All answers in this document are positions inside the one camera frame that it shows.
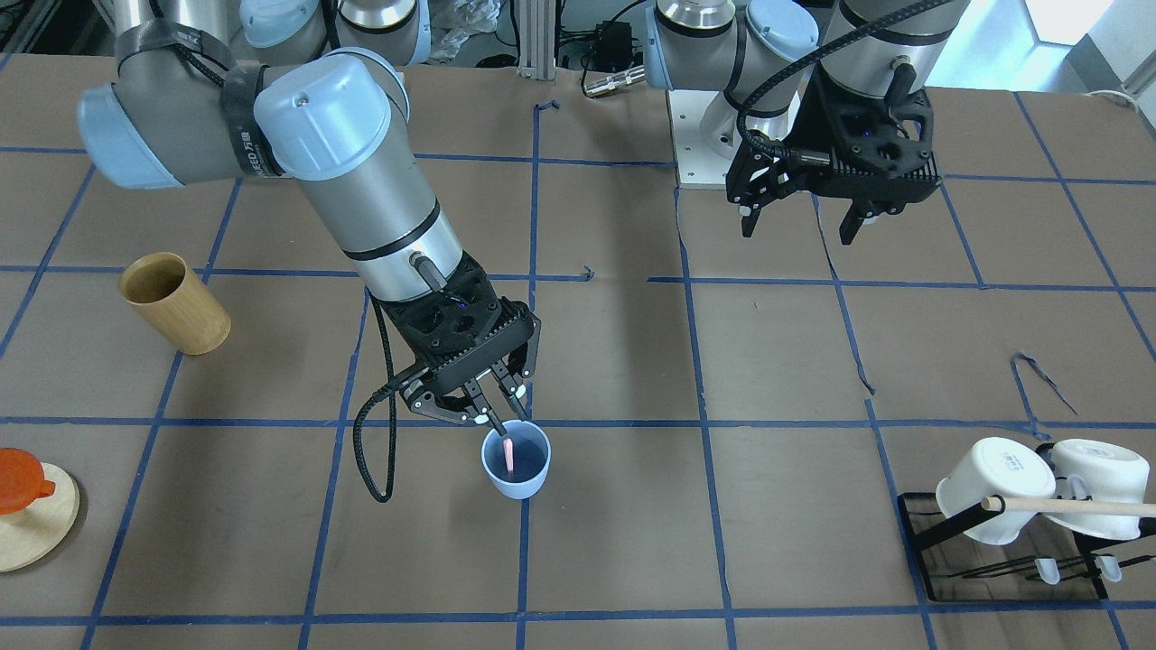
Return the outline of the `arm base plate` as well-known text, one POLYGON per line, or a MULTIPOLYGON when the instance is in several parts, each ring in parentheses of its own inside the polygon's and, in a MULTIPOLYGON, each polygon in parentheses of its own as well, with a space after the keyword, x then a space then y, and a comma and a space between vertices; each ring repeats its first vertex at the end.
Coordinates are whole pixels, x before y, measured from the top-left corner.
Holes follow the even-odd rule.
POLYGON ((722 190, 738 152, 738 111, 721 91, 669 90, 673 152, 680 189, 722 190))

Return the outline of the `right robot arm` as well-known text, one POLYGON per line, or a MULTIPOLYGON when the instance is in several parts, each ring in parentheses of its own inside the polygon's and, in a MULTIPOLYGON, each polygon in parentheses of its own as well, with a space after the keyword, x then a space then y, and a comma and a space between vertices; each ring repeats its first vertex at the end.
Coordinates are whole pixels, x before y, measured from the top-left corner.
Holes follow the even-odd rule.
POLYGON ((401 67, 431 49, 425 1, 116 1, 118 79, 83 93, 84 148, 120 189, 294 178, 415 357, 417 414, 525 418, 540 322, 466 254, 409 143, 401 67))

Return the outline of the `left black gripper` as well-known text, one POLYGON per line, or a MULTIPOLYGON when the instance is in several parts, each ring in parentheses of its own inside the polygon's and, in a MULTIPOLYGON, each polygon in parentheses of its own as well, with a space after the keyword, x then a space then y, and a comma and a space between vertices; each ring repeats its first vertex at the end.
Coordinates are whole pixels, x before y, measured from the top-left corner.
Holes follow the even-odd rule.
POLYGON ((751 238, 765 206, 808 190, 851 201, 839 227, 850 246, 879 215, 899 214, 940 189, 933 111, 928 94, 914 87, 914 66, 896 62, 884 82, 883 97, 866 97, 816 69, 783 141, 788 156, 740 145, 726 192, 740 207, 742 237, 751 238))

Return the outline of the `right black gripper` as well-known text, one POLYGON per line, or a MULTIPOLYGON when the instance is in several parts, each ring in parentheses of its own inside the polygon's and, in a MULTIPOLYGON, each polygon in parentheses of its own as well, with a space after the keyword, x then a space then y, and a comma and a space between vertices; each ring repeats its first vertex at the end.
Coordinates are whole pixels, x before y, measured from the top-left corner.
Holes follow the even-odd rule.
POLYGON ((516 418, 531 421, 524 382, 536 371, 538 316, 524 302, 497 296, 470 254, 462 254, 449 276, 427 254, 412 254, 410 263, 431 291, 383 303, 415 357, 388 386, 413 413, 451 424, 488 424, 505 437, 507 428, 479 386, 481 377, 492 375, 516 418))

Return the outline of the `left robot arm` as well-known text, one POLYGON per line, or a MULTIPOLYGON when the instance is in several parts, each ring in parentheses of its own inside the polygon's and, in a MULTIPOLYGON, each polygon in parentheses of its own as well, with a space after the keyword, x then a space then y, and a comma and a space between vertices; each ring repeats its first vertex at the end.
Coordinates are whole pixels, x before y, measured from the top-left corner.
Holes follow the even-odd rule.
POLYGON ((942 184, 925 83, 966 8, 835 1, 820 25, 794 1, 652 1, 644 71, 652 87, 716 91, 733 111, 725 190, 744 237, 805 190, 850 201, 849 246, 942 184))

